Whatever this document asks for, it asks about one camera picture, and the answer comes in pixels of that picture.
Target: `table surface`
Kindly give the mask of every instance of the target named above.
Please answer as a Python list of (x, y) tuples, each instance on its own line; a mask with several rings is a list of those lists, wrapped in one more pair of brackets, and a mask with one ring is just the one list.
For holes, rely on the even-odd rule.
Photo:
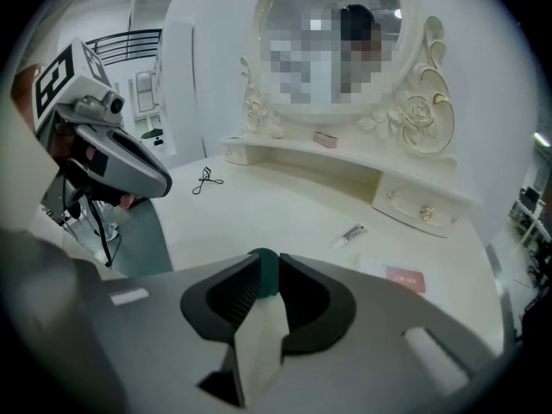
[[(205, 166), (212, 179), (199, 195)], [(172, 189), (153, 200), (175, 270), (265, 247), (359, 270), (361, 255), (420, 269), (438, 306), (499, 354), (504, 330), (499, 295), (486, 251), (467, 219), (445, 239), (408, 227), (374, 210), (339, 181), (299, 167), (237, 166), (223, 156), (171, 171)], [(368, 234), (343, 248), (334, 242), (355, 224)]]

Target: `drawer knob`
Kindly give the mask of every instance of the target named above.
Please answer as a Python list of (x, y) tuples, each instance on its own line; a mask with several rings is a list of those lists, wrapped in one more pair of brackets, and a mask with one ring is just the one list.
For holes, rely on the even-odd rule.
[(420, 209), (420, 217), (422, 218), (422, 221), (428, 222), (433, 215), (435, 215), (435, 209), (433, 207), (425, 205), (422, 209)]

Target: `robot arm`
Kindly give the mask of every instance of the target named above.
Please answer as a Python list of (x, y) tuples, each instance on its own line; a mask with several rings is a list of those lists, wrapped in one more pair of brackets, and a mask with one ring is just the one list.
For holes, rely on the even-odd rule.
[[(42, 200), (53, 213), (62, 214), (83, 195), (118, 204), (125, 193), (160, 198), (170, 191), (168, 171), (121, 128), (123, 105), (101, 60), (79, 39), (35, 81), (33, 112), (42, 146), (50, 153), (60, 129), (75, 135), (71, 155), (58, 160), (60, 171)], [(89, 147), (95, 149), (91, 159)]]

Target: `cable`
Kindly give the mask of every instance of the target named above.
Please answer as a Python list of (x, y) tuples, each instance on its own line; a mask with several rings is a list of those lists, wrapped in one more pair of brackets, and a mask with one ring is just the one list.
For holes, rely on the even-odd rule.
[(90, 208), (94, 219), (96, 219), (97, 229), (100, 231), (100, 239), (102, 240), (103, 251), (105, 252), (105, 256), (107, 257), (107, 262), (105, 263), (105, 266), (111, 267), (111, 265), (113, 264), (113, 260), (111, 259), (110, 249), (108, 248), (107, 241), (105, 239), (105, 230), (104, 226), (102, 225), (102, 220), (100, 219), (100, 216), (96, 209), (96, 205), (94, 205), (94, 203), (90, 199), (90, 196), (86, 196), (86, 200), (88, 201), (88, 207)]
[(191, 191), (194, 195), (199, 195), (199, 193), (201, 193), (201, 188), (204, 186), (205, 181), (209, 181), (215, 184), (224, 184), (224, 181), (222, 181), (221, 179), (210, 178), (210, 169), (208, 167), (204, 169), (203, 176), (200, 179), (198, 179), (198, 181), (201, 181), (201, 184)]

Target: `pink box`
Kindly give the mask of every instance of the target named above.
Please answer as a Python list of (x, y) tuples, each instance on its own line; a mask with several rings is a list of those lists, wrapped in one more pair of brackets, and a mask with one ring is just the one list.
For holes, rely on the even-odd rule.
[(331, 135), (323, 134), (322, 132), (315, 132), (312, 139), (327, 148), (337, 147), (337, 138)]

